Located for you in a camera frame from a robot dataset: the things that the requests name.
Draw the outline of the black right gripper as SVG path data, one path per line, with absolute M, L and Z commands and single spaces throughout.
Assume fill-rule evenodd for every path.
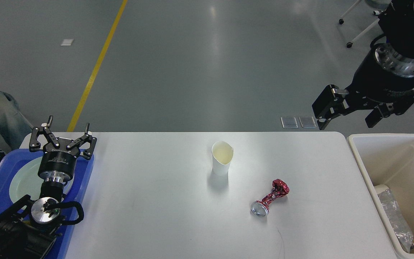
M 379 102 L 373 107 L 373 101 Z M 376 44 L 356 70 L 346 90 L 327 85 L 312 104 L 319 130 L 339 116 L 372 109 L 365 118 L 373 128 L 383 118 L 402 115 L 414 104 L 414 59 L 392 44 Z

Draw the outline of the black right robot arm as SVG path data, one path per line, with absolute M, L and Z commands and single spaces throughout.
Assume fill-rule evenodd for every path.
M 318 128 L 357 110 L 373 128 L 383 118 L 404 114 L 414 103 L 414 0 L 392 0 L 379 15 L 382 34 L 356 70 L 351 84 L 327 85 L 312 104 Z

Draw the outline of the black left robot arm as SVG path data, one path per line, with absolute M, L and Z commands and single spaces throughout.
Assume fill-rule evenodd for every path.
M 56 137 L 50 130 L 53 117 L 46 125 L 32 129 L 28 149 L 43 153 L 38 177 L 42 179 L 40 195 L 26 194 L 0 213 L 0 259 L 44 259 L 59 237 L 62 226 L 79 224 L 84 209 L 78 201 L 66 201 L 64 187 L 77 182 L 77 160 L 92 159 L 97 138 L 86 124 L 77 139 Z

